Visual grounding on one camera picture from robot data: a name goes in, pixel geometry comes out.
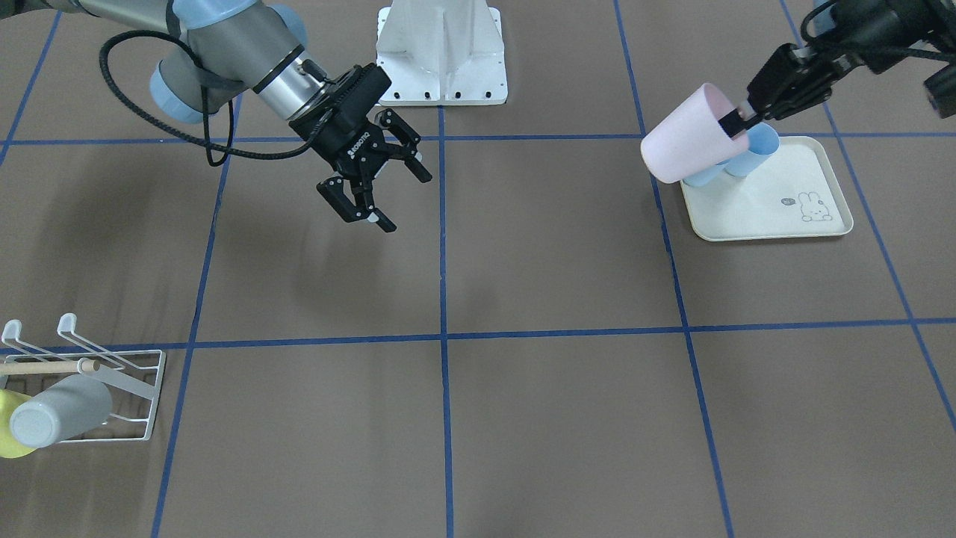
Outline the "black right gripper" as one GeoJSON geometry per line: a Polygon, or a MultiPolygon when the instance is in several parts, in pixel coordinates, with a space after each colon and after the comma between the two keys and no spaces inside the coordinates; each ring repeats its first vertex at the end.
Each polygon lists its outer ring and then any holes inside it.
{"type": "Polygon", "coordinates": [[[397,225],[380,210],[372,193],[373,178],[386,161],[402,161],[420,183],[433,180],[420,160],[421,137],[409,123],[393,109],[383,109],[375,120],[368,119],[390,86],[391,78],[382,66],[354,66],[289,122],[304,140],[319,129],[311,149],[344,177],[317,184],[317,192],[332,210],[347,223],[365,220],[386,234],[395,232],[397,225]]]}

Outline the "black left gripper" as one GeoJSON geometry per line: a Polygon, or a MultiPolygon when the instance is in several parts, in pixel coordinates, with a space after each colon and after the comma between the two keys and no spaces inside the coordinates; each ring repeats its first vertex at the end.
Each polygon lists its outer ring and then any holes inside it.
{"type": "Polygon", "coordinates": [[[832,87],[849,74],[843,55],[815,52],[793,43],[778,46],[747,86],[751,110],[735,108],[719,119],[721,130],[730,139],[763,120],[784,120],[826,102],[832,87]]]}

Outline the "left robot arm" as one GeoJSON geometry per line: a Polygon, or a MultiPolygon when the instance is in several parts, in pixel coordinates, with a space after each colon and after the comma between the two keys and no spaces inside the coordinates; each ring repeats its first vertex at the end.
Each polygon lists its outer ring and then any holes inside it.
{"type": "Polygon", "coordinates": [[[952,1],[816,2],[800,23],[800,38],[777,47],[751,79],[745,101],[720,118],[728,136],[821,105],[860,66],[878,75],[905,58],[945,64],[923,88],[939,118],[954,116],[952,1]]]}

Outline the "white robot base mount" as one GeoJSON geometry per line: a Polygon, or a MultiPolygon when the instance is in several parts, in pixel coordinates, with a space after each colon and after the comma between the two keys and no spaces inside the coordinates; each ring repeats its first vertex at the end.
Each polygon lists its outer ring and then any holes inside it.
{"type": "Polygon", "coordinates": [[[508,101],[501,13],[485,1],[393,1],[376,15],[383,106],[485,106],[508,101]]]}

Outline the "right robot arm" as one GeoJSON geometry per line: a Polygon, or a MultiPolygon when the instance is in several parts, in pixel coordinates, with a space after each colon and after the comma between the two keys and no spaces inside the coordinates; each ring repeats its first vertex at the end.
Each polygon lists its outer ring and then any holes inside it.
{"type": "Polygon", "coordinates": [[[157,129],[197,144],[212,167],[224,157],[277,161],[314,151],[332,168],[317,192],[348,223],[366,220],[382,231],[395,224],[373,198],[373,180],[400,161],[418,181],[431,181],[421,163],[420,134],[391,108],[369,113],[391,86],[378,64],[355,65],[332,78],[307,51],[302,20],[289,7],[262,1],[4,1],[2,17],[36,10],[84,13],[126,30],[100,47],[100,75],[110,92],[157,129]],[[167,125],[126,96],[111,72],[110,54],[123,42],[153,38],[172,45],[149,81],[153,101],[168,117],[208,127],[236,96],[253,92],[302,139],[297,149],[265,153],[236,149],[233,137],[213,143],[167,125]]]}

